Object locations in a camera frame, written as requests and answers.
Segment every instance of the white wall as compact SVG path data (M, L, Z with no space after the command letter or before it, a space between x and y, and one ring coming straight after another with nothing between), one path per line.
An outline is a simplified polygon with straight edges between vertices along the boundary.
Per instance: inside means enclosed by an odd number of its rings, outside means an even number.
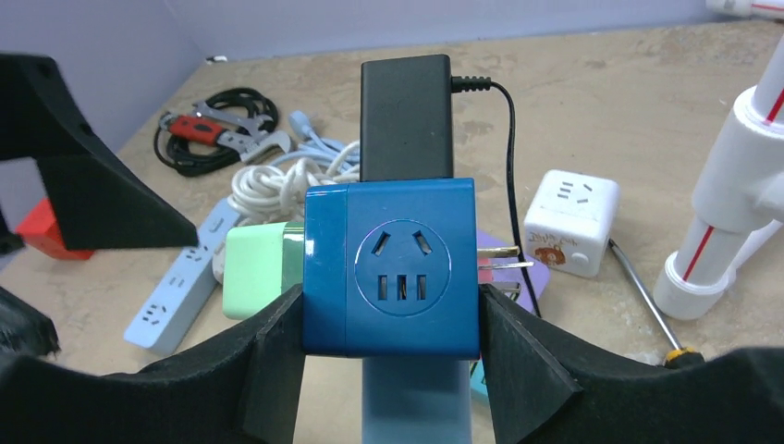
M245 59L699 23L704 0L165 0L209 56Z
M0 2L0 51L53 57L82 114L113 150L203 61L163 0ZM42 198L31 160L0 164L0 205L10 227ZM7 260L0 258L0 267Z

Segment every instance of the socket hole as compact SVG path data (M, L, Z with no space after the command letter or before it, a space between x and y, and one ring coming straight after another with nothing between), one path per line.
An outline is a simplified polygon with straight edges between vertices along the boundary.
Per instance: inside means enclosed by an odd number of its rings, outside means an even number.
M405 301L408 298L406 289L406 275L398 276L398 301Z
M427 243L427 239L424 238L421 231L414 233L414 239L417 241L417 244L419 244L419 249L422 250L422 253L425 256L433 252L433 249L430 248L430 244Z
M424 301L424 292L427 286L425 285L424 275L417 276L417 299Z
M386 247L387 242L389 242L389 233L385 231L381 233L381 237L378 238L378 242L375 243L375 246L373 247L373 254L380 256L381 252L384 250L384 247Z
M386 276L378 277L378 300L386 301Z

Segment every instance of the black power adapter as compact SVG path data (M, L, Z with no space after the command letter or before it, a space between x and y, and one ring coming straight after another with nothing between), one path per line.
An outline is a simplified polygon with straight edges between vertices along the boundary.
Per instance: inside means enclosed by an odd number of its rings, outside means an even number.
M362 64L361 181L455 175L448 55Z

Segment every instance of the light blue stand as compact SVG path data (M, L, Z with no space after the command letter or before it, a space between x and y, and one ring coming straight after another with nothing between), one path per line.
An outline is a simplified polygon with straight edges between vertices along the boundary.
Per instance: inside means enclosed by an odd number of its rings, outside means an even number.
M469 363L365 358L362 444L471 444Z

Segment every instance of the green adapter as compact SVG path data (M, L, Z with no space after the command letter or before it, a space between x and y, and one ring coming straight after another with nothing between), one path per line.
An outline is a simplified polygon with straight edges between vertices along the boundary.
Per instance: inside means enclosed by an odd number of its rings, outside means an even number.
M302 283L302 222L232 228L226 236L223 314L247 319Z

